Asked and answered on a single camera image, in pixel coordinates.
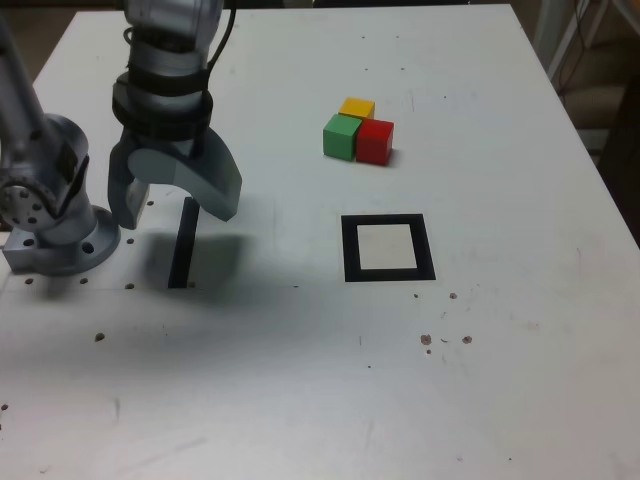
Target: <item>yellow cube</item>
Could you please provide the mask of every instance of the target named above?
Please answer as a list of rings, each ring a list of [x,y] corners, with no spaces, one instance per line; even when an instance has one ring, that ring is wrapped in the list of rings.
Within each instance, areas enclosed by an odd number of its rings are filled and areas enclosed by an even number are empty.
[[[375,110],[376,102],[349,97],[342,104],[339,113],[364,120],[365,118],[373,118]]]

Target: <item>black tape strip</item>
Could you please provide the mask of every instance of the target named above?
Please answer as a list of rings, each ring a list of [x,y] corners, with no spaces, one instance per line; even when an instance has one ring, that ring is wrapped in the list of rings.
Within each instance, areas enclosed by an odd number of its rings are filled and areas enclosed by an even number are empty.
[[[185,198],[182,207],[180,228],[178,229],[178,238],[176,239],[176,246],[173,250],[173,261],[171,263],[168,288],[187,288],[193,245],[196,241],[199,213],[200,205],[198,202],[191,197]]]

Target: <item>red cube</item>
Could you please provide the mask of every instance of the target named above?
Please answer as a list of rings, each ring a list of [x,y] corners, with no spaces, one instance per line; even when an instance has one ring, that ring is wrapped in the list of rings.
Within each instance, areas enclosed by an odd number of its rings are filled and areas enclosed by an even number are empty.
[[[393,142],[393,123],[364,119],[356,140],[356,160],[388,165]]]

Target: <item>white square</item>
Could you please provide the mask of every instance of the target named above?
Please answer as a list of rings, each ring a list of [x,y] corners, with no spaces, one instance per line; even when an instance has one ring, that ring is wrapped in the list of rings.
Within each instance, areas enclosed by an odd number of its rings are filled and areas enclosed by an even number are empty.
[[[409,225],[358,225],[362,270],[418,268]]]

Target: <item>black square outline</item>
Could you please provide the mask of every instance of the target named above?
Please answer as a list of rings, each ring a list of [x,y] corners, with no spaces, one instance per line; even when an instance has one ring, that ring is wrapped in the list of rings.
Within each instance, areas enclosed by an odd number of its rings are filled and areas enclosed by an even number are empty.
[[[358,242],[358,226],[360,225],[409,225],[417,268],[363,270],[360,265],[360,245]],[[404,282],[436,279],[429,250],[427,229],[424,226],[424,217],[421,213],[343,215],[342,249],[345,282]]]

